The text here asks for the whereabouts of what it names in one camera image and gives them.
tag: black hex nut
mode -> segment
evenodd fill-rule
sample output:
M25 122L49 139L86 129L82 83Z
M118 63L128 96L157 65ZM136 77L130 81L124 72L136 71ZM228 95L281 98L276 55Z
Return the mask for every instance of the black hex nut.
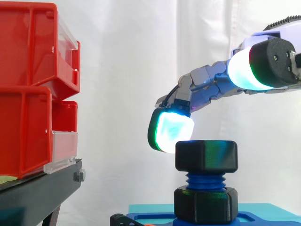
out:
M191 173L233 173L238 169L237 144L228 140L179 141L175 167Z
M231 223L238 215L238 194L234 188L206 192L179 187L174 192L174 214L197 225Z

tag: red storage bin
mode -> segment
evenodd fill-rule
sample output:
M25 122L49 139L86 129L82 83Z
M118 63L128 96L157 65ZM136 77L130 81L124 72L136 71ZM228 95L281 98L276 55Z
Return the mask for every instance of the red storage bin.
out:
M79 93L80 44L52 3L0 1L0 85L46 86L53 98Z
M0 175L22 178L74 164L77 103L47 87L0 86Z

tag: blue screw thread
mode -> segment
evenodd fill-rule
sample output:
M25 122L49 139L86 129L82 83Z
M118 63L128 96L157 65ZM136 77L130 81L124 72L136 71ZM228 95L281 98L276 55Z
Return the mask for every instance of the blue screw thread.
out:
M199 174L199 173L188 173L186 176L188 179L187 188L192 190L203 190L207 192L222 192L226 184L223 182L225 175L222 174Z

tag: black shelf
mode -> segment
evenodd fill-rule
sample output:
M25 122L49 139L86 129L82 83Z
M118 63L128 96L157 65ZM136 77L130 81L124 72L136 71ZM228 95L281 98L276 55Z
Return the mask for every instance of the black shelf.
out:
M81 160L53 174L41 173L30 178L0 185L0 225L55 226L59 207L79 189L77 172Z

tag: white backdrop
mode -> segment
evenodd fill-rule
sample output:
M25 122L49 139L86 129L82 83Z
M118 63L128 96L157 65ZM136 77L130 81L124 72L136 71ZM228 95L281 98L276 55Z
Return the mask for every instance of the white backdrop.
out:
M185 184L174 155L152 150L157 98L192 69L229 57L243 38L301 13L298 0L55 0L81 42L79 153L87 178L58 226L109 225L135 203L172 203ZM192 115L194 139L238 143L226 175L239 202L270 202L301 215L301 91L240 95Z

